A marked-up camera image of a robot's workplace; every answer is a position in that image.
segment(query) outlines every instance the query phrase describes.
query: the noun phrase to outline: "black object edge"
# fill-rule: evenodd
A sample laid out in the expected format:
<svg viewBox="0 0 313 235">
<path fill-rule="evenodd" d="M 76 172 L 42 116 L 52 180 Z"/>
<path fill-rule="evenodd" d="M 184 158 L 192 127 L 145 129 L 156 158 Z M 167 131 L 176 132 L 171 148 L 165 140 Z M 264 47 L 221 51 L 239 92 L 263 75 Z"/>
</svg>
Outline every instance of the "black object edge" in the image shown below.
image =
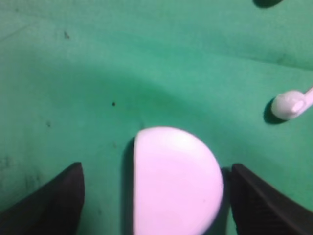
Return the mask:
<svg viewBox="0 0 313 235">
<path fill-rule="evenodd" d="M 74 235 L 85 200 L 81 163 L 0 214 L 1 235 Z"/>
<path fill-rule="evenodd" d="M 313 213 L 242 164 L 232 166 L 230 204 L 239 235 L 313 235 Z"/>
</svg>

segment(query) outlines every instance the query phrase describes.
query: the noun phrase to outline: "black object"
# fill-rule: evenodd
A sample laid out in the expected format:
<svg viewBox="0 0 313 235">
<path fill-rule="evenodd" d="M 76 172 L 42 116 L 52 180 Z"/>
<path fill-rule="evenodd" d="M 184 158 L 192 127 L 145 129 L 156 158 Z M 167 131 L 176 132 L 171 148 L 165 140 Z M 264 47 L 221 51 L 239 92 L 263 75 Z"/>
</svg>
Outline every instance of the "black object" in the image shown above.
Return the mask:
<svg viewBox="0 0 313 235">
<path fill-rule="evenodd" d="M 74 235 L 85 199 L 81 163 L 74 163 L 0 214 L 0 235 Z"/>
<path fill-rule="evenodd" d="M 313 235 L 313 213 L 241 164 L 232 166 L 230 204 L 239 235 Z"/>
</svg>

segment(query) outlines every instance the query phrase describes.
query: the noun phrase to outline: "white plastic piece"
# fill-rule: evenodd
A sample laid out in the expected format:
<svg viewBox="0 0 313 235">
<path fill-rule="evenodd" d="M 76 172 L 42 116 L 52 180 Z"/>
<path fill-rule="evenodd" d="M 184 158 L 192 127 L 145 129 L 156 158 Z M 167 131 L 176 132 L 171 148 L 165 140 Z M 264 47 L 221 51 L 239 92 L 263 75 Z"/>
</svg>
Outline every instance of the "white plastic piece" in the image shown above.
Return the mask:
<svg viewBox="0 0 313 235">
<path fill-rule="evenodd" d="M 313 105 L 313 88 L 305 94 L 289 91 L 279 94 L 273 101 L 271 110 L 282 120 L 294 119 Z"/>
<path fill-rule="evenodd" d="M 134 146 L 134 235 L 202 235 L 222 201 L 221 169 L 197 137 L 142 130 Z"/>
</svg>

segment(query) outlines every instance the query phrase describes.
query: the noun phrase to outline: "green fabric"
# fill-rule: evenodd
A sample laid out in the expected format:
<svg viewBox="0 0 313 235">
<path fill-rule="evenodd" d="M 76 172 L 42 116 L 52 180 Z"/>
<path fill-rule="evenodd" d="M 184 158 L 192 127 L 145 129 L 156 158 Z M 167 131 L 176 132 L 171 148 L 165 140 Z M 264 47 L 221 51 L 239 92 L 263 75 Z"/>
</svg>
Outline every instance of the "green fabric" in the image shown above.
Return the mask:
<svg viewBox="0 0 313 235">
<path fill-rule="evenodd" d="M 311 0 L 0 1 L 0 210 L 81 161 L 79 235 L 129 234 L 124 151 L 156 125 L 197 135 L 221 167 L 243 163 L 313 210 L 313 109 L 263 119 L 275 95 L 313 84 L 312 10 Z M 236 234 L 231 214 L 226 230 Z"/>
</svg>

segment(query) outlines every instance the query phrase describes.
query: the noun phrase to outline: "white semicircular object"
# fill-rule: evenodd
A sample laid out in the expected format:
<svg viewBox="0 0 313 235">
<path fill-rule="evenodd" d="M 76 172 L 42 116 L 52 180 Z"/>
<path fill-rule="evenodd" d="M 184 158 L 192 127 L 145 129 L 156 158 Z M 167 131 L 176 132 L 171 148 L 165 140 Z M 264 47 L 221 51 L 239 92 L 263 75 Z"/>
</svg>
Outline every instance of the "white semicircular object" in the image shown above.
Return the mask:
<svg viewBox="0 0 313 235">
<path fill-rule="evenodd" d="M 197 137 L 142 130 L 134 146 L 134 235 L 201 235 L 222 201 L 221 169 Z"/>
</svg>

